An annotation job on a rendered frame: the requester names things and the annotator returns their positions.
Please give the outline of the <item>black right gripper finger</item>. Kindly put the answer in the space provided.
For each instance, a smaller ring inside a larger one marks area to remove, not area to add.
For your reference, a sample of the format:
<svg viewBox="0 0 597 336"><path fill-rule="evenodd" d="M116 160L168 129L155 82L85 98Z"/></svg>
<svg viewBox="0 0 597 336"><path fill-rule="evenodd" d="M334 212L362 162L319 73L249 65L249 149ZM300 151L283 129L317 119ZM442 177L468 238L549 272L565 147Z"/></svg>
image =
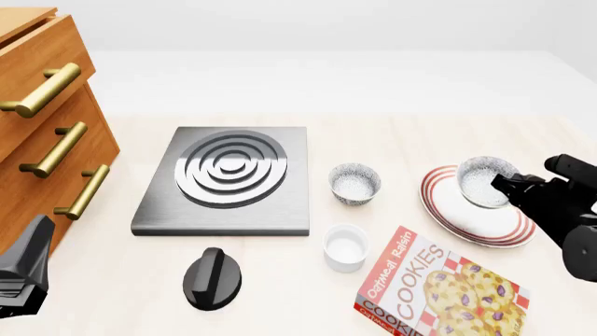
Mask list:
<svg viewBox="0 0 597 336"><path fill-rule="evenodd" d="M514 174L510 178L497 175L491 182L492 187L507 196L510 203L517 207L539 207L553 204L549 190L549 180L536 175Z"/></svg>

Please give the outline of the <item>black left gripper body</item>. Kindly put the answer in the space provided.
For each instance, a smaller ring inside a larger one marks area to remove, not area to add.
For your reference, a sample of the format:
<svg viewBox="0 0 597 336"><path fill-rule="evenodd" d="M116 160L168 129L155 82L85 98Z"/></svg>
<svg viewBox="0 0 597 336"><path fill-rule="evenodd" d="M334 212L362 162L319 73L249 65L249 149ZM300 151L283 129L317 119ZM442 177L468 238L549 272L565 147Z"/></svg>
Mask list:
<svg viewBox="0 0 597 336"><path fill-rule="evenodd" d="M36 315L48 295L47 276L0 271L0 318Z"/></svg>

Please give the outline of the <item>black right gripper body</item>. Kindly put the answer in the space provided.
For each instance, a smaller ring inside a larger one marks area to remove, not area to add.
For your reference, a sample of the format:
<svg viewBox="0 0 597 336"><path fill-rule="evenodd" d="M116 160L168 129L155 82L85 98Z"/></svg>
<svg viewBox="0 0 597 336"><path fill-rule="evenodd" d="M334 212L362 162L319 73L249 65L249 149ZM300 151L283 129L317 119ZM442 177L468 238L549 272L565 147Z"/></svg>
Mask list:
<svg viewBox="0 0 597 336"><path fill-rule="evenodd" d="M597 214L589 201L597 201L584 187L573 190L560 178L552 178L549 184L553 204L539 207L518 207L533 220L556 244L563 245L565 237L578 226L597 229Z"/></svg>

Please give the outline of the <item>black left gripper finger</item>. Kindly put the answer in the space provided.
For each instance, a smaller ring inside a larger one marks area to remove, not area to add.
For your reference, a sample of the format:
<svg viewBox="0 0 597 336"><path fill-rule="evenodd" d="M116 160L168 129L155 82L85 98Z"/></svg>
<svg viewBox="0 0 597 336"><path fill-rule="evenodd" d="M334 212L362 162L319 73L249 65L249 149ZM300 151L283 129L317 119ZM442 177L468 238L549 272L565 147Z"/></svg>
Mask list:
<svg viewBox="0 0 597 336"><path fill-rule="evenodd" d="M49 249L55 229L46 215L37 215L13 245L0 254L0 282L47 287Z"/></svg>

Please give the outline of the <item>patterned black-white bowl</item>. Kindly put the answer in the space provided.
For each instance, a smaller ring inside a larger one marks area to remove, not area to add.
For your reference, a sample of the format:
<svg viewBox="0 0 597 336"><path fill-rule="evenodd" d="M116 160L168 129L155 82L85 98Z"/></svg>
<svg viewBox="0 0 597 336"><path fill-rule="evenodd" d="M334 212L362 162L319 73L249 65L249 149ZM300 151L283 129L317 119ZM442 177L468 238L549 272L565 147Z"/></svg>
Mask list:
<svg viewBox="0 0 597 336"><path fill-rule="evenodd" d="M456 170L462 195L475 206L498 209L509 205L507 196L491 183L497 175L512 178L520 171L508 161L492 156L477 156L463 161Z"/></svg>
<svg viewBox="0 0 597 336"><path fill-rule="evenodd" d="M377 195L382 180L378 173L365 164L349 162L330 171L328 184L338 201L348 206L360 206Z"/></svg>

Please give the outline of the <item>white plate with red rings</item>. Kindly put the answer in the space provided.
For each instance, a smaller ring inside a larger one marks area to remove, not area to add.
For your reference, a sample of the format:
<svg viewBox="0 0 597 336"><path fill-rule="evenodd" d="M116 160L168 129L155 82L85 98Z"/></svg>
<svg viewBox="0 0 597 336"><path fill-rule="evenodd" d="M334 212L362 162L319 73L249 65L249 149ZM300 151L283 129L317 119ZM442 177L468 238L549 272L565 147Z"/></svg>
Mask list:
<svg viewBox="0 0 597 336"><path fill-rule="evenodd" d="M457 166L444 165L422 178L419 196L428 214L444 229L470 243L514 248L530 243L539 228L514 206L486 209L470 203L460 192Z"/></svg>

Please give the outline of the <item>flat stove plate with rings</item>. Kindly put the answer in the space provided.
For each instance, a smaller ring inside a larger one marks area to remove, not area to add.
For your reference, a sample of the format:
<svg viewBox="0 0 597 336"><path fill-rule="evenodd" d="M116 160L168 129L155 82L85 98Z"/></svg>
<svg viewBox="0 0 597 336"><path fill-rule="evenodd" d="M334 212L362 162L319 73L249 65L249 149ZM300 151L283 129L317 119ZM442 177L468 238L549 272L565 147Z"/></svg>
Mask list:
<svg viewBox="0 0 597 336"><path fill-rule="evenodd" d="M308 235L306 128L177 128L131 230L136 236Z"/></svg>

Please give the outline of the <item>wooden cabinet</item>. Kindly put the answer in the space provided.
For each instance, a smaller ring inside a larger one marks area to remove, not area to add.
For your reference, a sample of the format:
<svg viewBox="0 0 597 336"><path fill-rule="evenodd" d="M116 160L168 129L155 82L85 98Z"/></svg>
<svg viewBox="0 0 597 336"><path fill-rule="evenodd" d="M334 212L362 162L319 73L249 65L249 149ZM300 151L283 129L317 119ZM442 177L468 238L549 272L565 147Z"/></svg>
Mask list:
<svg viewBox="0 0 597 336"><path fill-rule="evenodd" d="M0 7L0 49L57 17L61 16L53 7ZM54 215L53 209L70 206L83 190L89 178L82 177L82 171L96 170L101 164L110 167L118 155L118 143L89 79L0 161L0 253L20 237L37 215L53 220L52 243L58 244L74 220ZM20 164L37 164L62 139L54 133L55 128L70 128L76 122L84 122L88 130L48 178L20 172Z"/></svg>

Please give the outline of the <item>oatmeal raisin cookies box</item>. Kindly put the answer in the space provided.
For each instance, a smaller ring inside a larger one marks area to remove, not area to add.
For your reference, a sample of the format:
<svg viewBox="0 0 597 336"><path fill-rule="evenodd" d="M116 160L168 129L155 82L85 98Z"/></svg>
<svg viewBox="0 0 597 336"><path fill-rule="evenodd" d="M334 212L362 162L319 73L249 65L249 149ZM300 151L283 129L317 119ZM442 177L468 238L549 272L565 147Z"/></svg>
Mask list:
<svg viewBox="0 0 597 336"><path fill-rule="evenodd" d="M399 227L356 311L395 336L521 336L529 290Z"/></svg>

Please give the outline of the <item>round black stove knob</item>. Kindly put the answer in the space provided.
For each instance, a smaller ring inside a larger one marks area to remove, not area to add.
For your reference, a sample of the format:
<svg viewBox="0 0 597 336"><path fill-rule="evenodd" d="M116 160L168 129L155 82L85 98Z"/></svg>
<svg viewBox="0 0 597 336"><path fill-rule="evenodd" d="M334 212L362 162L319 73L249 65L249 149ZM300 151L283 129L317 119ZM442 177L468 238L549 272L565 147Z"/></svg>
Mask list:
<svg viewBox="0 0 597 336"><path fill-rule="evenodd" d="M198 310L214 311L230 304L240 292L242 273L235 259L221 248L210 247L187 269L183 293Z"/></svg>

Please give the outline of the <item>small white ramekin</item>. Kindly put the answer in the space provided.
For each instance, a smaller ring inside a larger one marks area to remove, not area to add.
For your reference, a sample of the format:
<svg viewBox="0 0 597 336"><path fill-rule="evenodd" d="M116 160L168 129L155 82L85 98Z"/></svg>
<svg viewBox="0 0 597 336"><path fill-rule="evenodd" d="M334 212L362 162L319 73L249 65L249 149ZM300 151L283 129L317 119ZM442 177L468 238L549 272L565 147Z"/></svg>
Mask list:
<svg viewBox="0 0 597 336"><path fill-rule="evenodd" d="M362 268L368 256L368 236L358 226L342 223L326 232L323 251L326 264L333 271L354 273Z"/></svg>

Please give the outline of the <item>wooden drawer, slightly open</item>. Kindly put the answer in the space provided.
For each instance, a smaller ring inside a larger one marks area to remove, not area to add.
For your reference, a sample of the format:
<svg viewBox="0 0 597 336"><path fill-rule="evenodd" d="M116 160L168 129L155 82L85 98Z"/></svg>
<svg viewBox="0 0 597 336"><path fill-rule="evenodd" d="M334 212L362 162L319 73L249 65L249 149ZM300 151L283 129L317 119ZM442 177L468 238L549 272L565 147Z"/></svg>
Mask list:
<svg viewBox="0 0 597 336"><path fill-rule="evenodd" d="M49 79L44 72L68 63L81 73L37 114L26 119L0 110L0 161L48 119L95 73L87 48L71 16L46 20L41 27L0 49L0 102L20 102Z"/></svg>

